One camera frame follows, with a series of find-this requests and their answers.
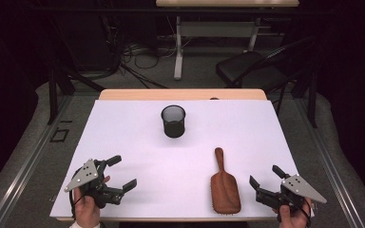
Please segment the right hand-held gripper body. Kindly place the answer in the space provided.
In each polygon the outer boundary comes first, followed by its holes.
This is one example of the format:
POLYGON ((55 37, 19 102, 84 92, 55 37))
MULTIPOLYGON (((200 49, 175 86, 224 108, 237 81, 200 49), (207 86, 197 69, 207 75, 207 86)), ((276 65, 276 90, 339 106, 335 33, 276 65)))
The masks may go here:
POLYGON ((279 175, 281 178, 280 190, 271 192, 263 189, 256 183, 256 201, 273 209, 281 205, 289 205, 291 209, 301 209, 305 199, 326 203, 325 199, 310 183, 300 175, 279 175))

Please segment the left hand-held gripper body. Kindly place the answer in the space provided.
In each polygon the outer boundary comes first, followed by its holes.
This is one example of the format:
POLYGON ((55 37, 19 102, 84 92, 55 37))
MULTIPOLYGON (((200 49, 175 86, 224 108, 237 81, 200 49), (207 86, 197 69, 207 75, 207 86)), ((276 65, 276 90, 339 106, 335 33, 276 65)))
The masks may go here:
POLYGON ((100 209, 103 209, 107 204, 119 205, 123 197, 123 190, 106 185, 104 182, 106 168, 106 160, 87 160, 74 173, 69 184, 65 187, 65 192, 68 193, 79 188, 84 196, 93 197, 100 209))

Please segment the wooden paddle hairbrush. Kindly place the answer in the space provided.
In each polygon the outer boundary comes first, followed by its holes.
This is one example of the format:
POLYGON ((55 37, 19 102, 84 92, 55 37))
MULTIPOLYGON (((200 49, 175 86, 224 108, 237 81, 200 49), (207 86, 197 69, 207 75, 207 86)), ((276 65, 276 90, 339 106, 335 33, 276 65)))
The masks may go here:
POLYGON ((224 169, 223 150, 215 149, 218 172, 211 177, 211 200, 219 214, 233 215, 241 210, 240 193, 235 177, 224 169))

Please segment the black mesh cup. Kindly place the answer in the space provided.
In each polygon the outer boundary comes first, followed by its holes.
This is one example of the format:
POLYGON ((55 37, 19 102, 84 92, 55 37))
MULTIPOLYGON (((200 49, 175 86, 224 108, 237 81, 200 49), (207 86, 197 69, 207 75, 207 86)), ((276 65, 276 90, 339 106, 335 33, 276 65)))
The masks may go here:
POLYGON ((169 105, 161 112, 163 132, 169 138, 179 138, 185 132, 185 110, 179 105, 169 105))

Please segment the person's right hand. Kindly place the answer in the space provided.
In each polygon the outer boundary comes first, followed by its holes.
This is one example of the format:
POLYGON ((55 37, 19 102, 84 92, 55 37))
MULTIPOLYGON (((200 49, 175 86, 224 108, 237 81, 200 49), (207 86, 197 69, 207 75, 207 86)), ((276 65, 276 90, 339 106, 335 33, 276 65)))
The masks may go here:
POLYGON ((302 209, 292 213, 288 205, 281 205, 275 213, 280 215, 279 228, 306 228, 311 215, 311 200, 304 199, 302 209))

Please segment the person's left hand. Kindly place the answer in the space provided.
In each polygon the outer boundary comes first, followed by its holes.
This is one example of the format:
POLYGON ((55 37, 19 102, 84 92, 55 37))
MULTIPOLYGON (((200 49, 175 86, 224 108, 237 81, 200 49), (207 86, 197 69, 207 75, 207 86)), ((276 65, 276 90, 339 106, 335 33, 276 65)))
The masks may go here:
POLYGON ((79 188, 75 188, 73 194, 75 199, 75 221, 81 225, 90 224, 94 226, 99 223, 100 209, 95 204, 94 198, 91 196, 84 196, 79 188))

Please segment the black metal stand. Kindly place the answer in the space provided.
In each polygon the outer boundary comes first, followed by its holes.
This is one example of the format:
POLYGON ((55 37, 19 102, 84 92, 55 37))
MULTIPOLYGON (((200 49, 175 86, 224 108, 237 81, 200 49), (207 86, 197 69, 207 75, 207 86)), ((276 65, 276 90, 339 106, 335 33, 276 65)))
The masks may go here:
POLYGON ((303 98, 307 96, 306 117, 313 128, 317 127, 316 109, 317 109, 317 53, 315 45, 317 38, 315 36, 307 37, 304 40, 304 60, 303 70, 297 79, 295 87, 292 89, 294 98, 303 98))
POLYGON ((83 76, 76 69, 67 66, 58 56, 57 47, 54 45, 55 38, 52 35, 44 35, 44 38, 46 38, 46 41, 43 44, 46 46, 46 55, 50 68, 50 74, 48 75, 50 109, 48 123, 52 124, 59 115, 57 88, 60 88, 66 96, 72 96, 75 93, 75 87, 71 82, 72 79, 98 92, 103 91, 105 88, 83 76))

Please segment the black folding chair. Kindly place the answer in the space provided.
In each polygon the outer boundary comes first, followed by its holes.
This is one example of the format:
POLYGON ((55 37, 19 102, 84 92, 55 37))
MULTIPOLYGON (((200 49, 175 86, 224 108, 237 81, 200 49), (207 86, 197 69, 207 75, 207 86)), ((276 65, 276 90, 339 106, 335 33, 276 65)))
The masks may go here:
POLYGON ((217 75, 227 88, 256 88, 265 94, 279 90, 279 98, 274 101, 279 114, 285 88, 288 83, 307 71, 307 66, 299 60, 310 53, 317 38, 310 36, 287 44, 262 55, 247 51, 216 64, 217 75))

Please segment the white-legged desk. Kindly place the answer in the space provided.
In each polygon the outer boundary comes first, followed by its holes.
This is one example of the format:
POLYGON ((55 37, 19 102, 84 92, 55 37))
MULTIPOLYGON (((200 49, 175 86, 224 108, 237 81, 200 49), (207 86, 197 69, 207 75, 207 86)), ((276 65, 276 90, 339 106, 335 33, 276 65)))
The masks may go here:
MULTIPOLYGON (((156 0, 160 8, 232 8, 283 9, 296 8, 298 0, 156 0)), ((248 37, 248 50, 253 50, 258 32, 260 18, 250 22, 185 22, 181 17, 176 18, 176 62, 174 79, 180 80, 183 76, 183 44, 186 37, 248 37)))

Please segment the black metal crossbar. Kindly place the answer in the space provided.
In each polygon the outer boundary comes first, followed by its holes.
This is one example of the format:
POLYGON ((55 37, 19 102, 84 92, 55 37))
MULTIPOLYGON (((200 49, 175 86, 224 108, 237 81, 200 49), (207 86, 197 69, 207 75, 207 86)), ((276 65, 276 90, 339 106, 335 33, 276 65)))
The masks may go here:
POLYGON ((27 10, 35 13, 84 13, 84 14, 108 14, 108 15, 154 15, 154 16, 256 16, 256 17, 314 17, 333 15, 332 10, 302 10, 302 9, 211 9, 211 8, 165 8, 165 9, 71 9, 71 8, 46 8, 27 7, 27 10))

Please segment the metal floor rail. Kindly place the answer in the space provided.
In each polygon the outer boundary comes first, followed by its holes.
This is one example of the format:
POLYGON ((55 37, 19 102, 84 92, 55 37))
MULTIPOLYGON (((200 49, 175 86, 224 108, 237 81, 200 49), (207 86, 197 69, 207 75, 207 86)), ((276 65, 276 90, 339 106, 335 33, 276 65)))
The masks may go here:
POLYGON ((344 182, 342 181, 339 173, 336 170, 329 150, 325 145, 325 141, 321 138, 318 129, 314 128, 314 126, 310 123, 308 119, 306 103, 302 99, 295 99, 295 104, 298 108, 301 119, 306 125, 307 131, 309 132, 309 135, 311 136, 312 141, 317 148, 320 162, 333 188, 336 199, 343 211, 343 214, 347 219, 348 224, 350 225, 350 228, 365 228, 365 224, 355 208, 355 204, 351 199, 349 191, 345 187, 344 182))
POLYGON ((56 116, 52 123, 48 123, 49 103, 46 97, 39 100, 27 129, 0 173, 0 228, 22 195, 43 155, 49 137, 54 133, 59 118, 71 101, 72 96, 63 96, 57 106, 56 116))

